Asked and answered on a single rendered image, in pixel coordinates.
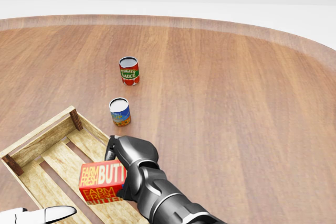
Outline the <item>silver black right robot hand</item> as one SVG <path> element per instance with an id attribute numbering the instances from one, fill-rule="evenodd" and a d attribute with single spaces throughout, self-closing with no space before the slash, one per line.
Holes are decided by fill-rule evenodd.
<path id="1" fill-rule="evenodd" d="M 141 167 L 159 169 L 159 155 L 155 146 L 149 142 L 131 136 L 112 135 L 109 138 L 105 161 L 118 159 L 127 170 L 123 188 L 117 196 L 128 201 L 137 201 L 135 196 L 142 185 Z"/>

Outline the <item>red butter box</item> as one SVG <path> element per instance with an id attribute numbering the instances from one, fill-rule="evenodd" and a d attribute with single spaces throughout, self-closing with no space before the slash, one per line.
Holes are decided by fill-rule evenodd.
<path id="1" fill-rule="evenodd" d="M 117 159 L 83 164 L 79 191 L 88 205 L 121 201 L 117 192 L 123 188 L 127 170 Z"/>

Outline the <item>wooden slat tray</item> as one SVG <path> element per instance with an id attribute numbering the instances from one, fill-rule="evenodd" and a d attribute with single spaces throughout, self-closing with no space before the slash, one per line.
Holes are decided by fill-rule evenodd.
<path id="1" fill-rule="evenodd" d="M 78 184 L 84 161 L 74 144 L 94 162 L 103 160 L 108 137 L 70 106 L 20 140 L 0 151 L 0 161 L 39 208 L 84 203 Z M 43 170 L 45 162 L 79 197 L 73 201 Z"/>

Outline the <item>blue soup tin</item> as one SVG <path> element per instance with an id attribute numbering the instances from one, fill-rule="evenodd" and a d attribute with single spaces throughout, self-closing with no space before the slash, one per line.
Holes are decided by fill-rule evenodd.
<path id="1" fill-rule="evenodd" d="M 131 123 L 129 102 L 125 98 L 115 98 L 109 103 L 112 120 L 116 126 L 126 126 Z"/>

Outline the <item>tomato sauce tin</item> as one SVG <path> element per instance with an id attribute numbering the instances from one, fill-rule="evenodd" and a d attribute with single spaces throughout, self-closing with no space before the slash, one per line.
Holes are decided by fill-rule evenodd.
<path id="1" fill-rule="evenodd" d="M 119 60 L 122 82 L 127 86 L 139 83 L 139 64 L 135 57 L 123 57 Z"/>

